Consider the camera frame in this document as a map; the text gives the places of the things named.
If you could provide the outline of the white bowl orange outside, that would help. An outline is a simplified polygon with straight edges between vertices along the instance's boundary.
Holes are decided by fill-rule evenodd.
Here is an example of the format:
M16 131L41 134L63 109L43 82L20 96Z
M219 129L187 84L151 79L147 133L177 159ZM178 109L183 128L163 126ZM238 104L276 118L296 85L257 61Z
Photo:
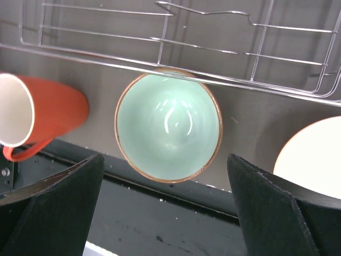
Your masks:
M340 199L340 116L308 125L284 145L273 174Z

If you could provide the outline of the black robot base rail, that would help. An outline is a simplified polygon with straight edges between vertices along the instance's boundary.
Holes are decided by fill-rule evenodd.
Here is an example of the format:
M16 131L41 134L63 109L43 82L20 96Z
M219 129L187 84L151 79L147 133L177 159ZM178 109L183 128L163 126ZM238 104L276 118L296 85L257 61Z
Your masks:
M1 194L30 185L93 156L102 155L54 141L20 163L1 158ZM148 181L109 155L83 254L246 255L233 197L188 181Z

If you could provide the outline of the mint green ceramic bowl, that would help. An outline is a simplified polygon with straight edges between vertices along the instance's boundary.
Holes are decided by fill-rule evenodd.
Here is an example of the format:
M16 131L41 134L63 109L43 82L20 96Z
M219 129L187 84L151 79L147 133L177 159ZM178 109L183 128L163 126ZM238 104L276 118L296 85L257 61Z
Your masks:
M195 75L158 68L137 77L121 94L115 136L140 175L180 183L214 160L223 136L222 113L212 91Z

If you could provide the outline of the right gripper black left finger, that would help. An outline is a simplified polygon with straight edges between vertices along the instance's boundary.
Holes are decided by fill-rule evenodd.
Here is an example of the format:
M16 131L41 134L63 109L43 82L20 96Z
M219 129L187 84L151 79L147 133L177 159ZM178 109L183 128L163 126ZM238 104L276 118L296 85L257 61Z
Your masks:
M1 255L82 255L104 174L102 155L1 194Z

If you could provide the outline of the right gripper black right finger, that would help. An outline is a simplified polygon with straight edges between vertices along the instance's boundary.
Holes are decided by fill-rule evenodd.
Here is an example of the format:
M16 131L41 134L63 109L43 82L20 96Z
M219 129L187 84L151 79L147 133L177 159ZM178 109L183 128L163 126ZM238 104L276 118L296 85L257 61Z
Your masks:
M227 171L248 255L340 255L339 199L235 154Z

